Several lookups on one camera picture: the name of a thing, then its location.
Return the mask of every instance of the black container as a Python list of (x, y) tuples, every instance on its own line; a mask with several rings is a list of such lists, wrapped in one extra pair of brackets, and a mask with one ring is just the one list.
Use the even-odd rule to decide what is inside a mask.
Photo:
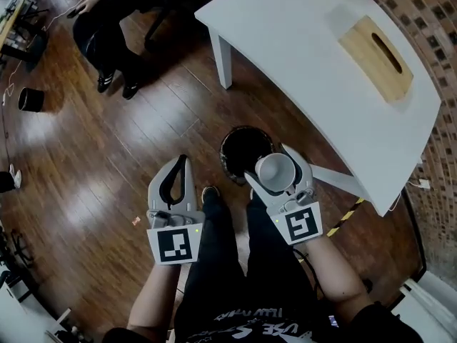
[(239, 186), (246, 183), (244, 172), (255, 172), (256, 162), (275, 152), (271, 137), (256, 127), (235, 127), (222, 141), (219, 151), (226, 175)]
[(22, 111), (41, 111), (44, 102), (44, 91), (23, 88), (19, 95), (19, 109)]

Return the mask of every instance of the yellow and black tape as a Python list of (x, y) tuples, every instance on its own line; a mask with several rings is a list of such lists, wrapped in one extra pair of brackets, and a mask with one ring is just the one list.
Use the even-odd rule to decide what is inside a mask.
[(365, 201), (363, 198), (359, 198), (357, 202), (351, 207), (351, 209), (343, 216), (341, 217), (341, 220), (339, 223), (337, 223), (328, 233), (327, 236), (331, 237), (333, 234), (335, 234), (338, 229), (341, 227), (341, 225), (349, 218), (352, 216), (352, 214), (357, 210), (357, 208), (361, 205), (361, 203)]

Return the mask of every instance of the hand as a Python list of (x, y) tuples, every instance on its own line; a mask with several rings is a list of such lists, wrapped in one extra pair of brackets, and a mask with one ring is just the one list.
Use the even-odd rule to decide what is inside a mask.
[(84, 9), (82, 9), (79, 12), (79, 15), (84, 14), (84, 13), (89, 13), (90, 10), (99, 2), (100, 0), (85, 0), (82, 3), (80, 3), (77, 7), (76, 10), (80, 9), (82, 6), (85, 6)]

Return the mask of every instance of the power outlet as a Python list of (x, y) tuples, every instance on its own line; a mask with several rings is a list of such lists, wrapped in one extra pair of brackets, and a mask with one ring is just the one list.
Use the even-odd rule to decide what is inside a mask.
[(421, 188), (430, 189), (430, 181), (427, 179), (419, 179), (419, 184), (421, 185)]

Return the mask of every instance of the wooden floor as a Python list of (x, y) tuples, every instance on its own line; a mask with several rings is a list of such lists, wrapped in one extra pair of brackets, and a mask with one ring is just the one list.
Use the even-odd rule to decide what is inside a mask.
[[(49, 7), (53, 16), (77, 1), (42, 0), (40, 7)], [(135, 13), (121, 22), (134, 51), (143, 51), (143, 37), (153, 19), (153, 13)], [(6, 144), (12, 162), (23, 172), (23, 186), (2, 195), (2, 222), (8, 230), (25, 234), (36, 257), (40, 292), (51, 308), (60, 314), (71, 307), (94, 334), (125, 325), (151, 270), (147, 187), (174, 156), (191, 157), (198, 192), (207, 184), (220, 187), (232, 211), (244, 268), (249, 189), (224, 176), (218, 156), (221, 140), (234, 126), (257, 126), (312, 163), (347, 172), (306, 117), (236, 52), (233, 87), (224, 90), (211, 45), (200, 34), (179, 41), (181, 35), (173, 32), (181, 23), (172, 17), (161, 27), (157, 52), (143, 53), (151, 62), (150, 83), (125, 101), (121, 78), (108, 94), (97, 93), (96, 71), (73, 42), (72, 21), (62, 18), (50, 29), (49, 46), (32, 74), (18, 70), (13, 98), (5, 108)], [(11, 60), (2, 88), (15, 66)], [(46, 91), (44, 112), (17, 109), (24, 85)], [(6, 169), (3, 136), (0, 141)], [(322, 183), (317, 189), (328, 230), (356, 198)], [(137, 216), (141, 221), (133, 226)], [(421, 268), (403, 202), (384, 218), (363, 203), (333, 241), (359, 274), (373, 282), (373, 299), (384, 304), (392, 302), (401, 283)], [(178, 298), (188, 270), (183, 268)]]

